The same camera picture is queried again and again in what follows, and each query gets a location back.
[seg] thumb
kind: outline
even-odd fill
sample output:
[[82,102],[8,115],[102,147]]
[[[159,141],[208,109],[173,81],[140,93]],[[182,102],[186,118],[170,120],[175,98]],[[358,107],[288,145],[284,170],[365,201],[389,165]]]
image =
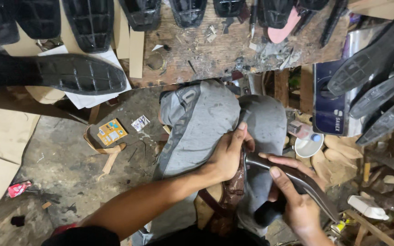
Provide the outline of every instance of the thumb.
[[241,122],[236,130],[233,132],[232,142],[227,148],[228,151],[239,151],[243,144],[244,138],[247,135],[247,123]]
[[297,205],[302,202],[302,197],[299,195],[299,193],[297,193],[293,183],[282,170],[277,167],[272,167],[270,168],[270,173],[273,177],[273,182],[285,195],[285,198],[289,204]]

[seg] pink insole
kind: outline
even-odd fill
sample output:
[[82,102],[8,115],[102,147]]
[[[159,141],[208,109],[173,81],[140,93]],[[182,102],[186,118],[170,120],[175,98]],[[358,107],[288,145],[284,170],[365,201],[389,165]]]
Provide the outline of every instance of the pink insole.
[[284,28],[282,29],[268,28],[267,30],[268,37],[275,44],[284,41],[284,39],[288,37],[291,30],[293,30],[293,28],[296,26],[299,20],[300,20],[300,16],[298,16],[296,8],[293,7],[291,9],[290,16],[288,17],[287,25],[285,25]]

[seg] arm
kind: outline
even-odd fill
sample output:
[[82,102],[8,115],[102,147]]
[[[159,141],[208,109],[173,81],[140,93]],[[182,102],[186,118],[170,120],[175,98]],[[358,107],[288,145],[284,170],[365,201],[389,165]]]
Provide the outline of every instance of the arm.
[[234,132],[223,135],[211,158],[197,170],[130,189],[101,206],[81,226],[104,227],[120,240],[129,237],[190,194],[231,179],[238,169],[244,140],[253,144],[247,125],[241,123]]
[[[310,176],[324,190],[325,183],[314,171],[310,170],[302,162],[296,159],[271,156],[271,154],[259,154],[263,158],[282,165],[297,168],[299,171]],[[277,167],[270,169],[273,182],[285,195],[287,205],[285,207],[284,220],[293,232],[298,236],[304,246],[334,246],[334,243],[326,236],[320,226],[320,208],[308,195],[300,195],[295,190],[293,183],[287,175]],[[269,194],[270,201],[276,201],[278,192],[273,189]]]

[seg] white plastic bottle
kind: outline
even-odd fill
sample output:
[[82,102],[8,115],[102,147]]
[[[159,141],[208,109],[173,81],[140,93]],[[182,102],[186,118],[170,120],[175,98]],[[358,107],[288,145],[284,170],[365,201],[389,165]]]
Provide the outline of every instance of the white plastic bottle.
[[288,132],[302,140],[312,140],[314,142],[320,141],[319,134],[313,132],[313,127],[297,120],[293,120],[288,125]]

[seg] black shirt sleeve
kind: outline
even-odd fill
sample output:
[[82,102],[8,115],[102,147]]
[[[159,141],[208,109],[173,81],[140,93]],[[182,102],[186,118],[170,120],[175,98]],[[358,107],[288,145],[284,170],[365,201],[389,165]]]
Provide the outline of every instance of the black shirt sleeve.
[[76,227],[54,235],[41,246],[120,246],[118,235],[103,227]]

